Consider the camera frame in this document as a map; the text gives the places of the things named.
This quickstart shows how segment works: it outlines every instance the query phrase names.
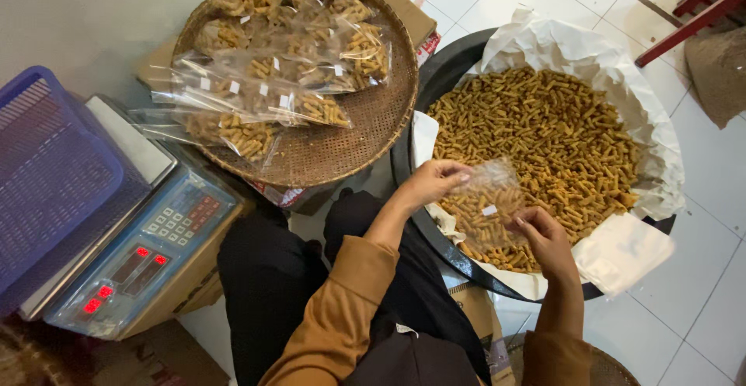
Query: keypad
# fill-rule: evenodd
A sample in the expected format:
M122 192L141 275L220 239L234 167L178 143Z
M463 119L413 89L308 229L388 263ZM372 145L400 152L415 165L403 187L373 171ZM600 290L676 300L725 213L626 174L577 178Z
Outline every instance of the keypad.
M185 194L168 207L163 208L148 223L147 231L175 246L187 245L195 234L209 223L220 208L220 202L211 196L201 196L195 201L193 195L199 192L185 192Z

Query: digital scale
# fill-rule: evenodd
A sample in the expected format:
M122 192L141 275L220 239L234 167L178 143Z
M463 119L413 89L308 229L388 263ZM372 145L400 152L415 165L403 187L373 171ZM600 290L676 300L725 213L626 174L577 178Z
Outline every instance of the digital scale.
M113 340L240 199L181 147L175 147L174 155L145 139L111 100L94 97L87 105L153 191L23 303L19 314L26 320L43 316L50 325Z

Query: person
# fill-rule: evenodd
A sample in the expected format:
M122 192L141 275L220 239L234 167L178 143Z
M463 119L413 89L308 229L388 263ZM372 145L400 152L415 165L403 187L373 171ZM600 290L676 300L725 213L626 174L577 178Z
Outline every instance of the person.
M238 384L490 384L477 334L407 224L470 171L425 162L385 204L343 190L324 227L331 272L278 208L236 222L218 265ZM541 208L507 227L529 240L548 280L525 338L523 384L590 384L583 292L563 227Z

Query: brown sleeve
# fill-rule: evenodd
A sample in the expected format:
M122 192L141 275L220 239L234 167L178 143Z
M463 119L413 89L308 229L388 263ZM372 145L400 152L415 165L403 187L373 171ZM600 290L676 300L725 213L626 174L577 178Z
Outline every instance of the brown sleeve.
M592 347L558 332L526 333L523 386L589 386Z
M329 278L259 384L337 384L349 376L368 351L371 320L398 260L393 247L345 236Z

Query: blue plastic basket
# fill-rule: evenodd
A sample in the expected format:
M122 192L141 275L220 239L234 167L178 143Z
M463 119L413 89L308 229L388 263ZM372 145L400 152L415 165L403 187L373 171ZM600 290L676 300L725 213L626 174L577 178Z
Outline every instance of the blue plastic basket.
M0 89L0 315L149 191L50 70L31 67Z

